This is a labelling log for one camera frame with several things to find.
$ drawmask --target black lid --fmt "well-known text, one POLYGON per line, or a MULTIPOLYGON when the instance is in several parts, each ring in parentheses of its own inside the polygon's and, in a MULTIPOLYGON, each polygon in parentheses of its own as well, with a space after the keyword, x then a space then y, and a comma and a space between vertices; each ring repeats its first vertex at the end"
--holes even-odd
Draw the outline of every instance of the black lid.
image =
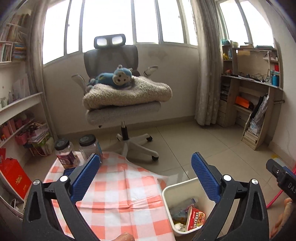
POLYGON ((61 139, 58 139, 55 144, 54 144, 54 147, 56 150, 63 150, 65 149, 66 147, 68 147, 70 145, 70 142, 68 140, 68 138, 61 138, 61 139))
POLYGON ((80 146, 89 146, 96 142, 96 137, 93 134, 85 135, 79 139, 80 146))

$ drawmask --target red and white checkered tablecloth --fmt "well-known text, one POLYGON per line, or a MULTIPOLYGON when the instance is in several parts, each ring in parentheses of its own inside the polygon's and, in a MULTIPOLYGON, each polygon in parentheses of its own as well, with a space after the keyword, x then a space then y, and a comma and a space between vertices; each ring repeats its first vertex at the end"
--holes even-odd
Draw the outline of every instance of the red and white checkered tablecloth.
MULTIPOLYGON (((105 159, 82 201, 76 206, 101 241, 130 233, 136 241, 175 241, 161 193, 167 177, 104 152, 105 159)), ((44 182, 58 180, 64 168, 57 159, 44 182)), ((56 200, 53 206, 64 233, 73 237, 56 200)))

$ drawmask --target fluffy cushion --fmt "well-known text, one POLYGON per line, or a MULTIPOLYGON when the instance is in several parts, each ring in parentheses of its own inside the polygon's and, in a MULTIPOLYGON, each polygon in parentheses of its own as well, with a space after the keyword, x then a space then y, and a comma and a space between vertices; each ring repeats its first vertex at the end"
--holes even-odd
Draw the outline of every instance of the fluffy cushion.
POLYGON ((143 76, 133 76, 131 85, 124 89, 115 89, 109 85, 96 84, 84 97, 86 109, 101 109, 105 106, 128 106, 153 101, 168 101, 172 90, 164 83, 153 82, 143 76))

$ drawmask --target desk drawer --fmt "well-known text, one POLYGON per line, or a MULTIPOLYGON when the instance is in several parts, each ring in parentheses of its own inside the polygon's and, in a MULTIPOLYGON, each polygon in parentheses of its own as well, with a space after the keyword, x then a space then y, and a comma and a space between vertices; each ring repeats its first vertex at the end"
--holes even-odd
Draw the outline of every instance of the desk drawer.
POLYGON ((225 121, 226 114, 218 111, 218 117, 217 117, 217 124, 224 127, 224 121, 225 121))
POLYGON ((219 102, 219 111, 226 113, 227 102, 224 100, 220 100, 219 102))

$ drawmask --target gray curtain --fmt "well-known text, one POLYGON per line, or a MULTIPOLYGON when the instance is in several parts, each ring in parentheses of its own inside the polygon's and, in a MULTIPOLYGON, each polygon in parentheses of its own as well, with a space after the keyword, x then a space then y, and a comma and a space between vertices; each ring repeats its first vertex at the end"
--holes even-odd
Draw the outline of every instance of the gray curtain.
POLYGON ((219 109, 222 47, 214 0, 191 0, 200 53, 195 119, 200 125, 215 124, 219 109))
POLYGON ((27 74, 29 77, 30 91, 33 93, 43 92, 42 105, 49 128, 54 139, 57 139, 48 104, 45 97, 45 89, 43 85, 43 30, 45 24, 45 15, 50 0, 37 0, 31 14, 31 25, 27 39, 27 74))

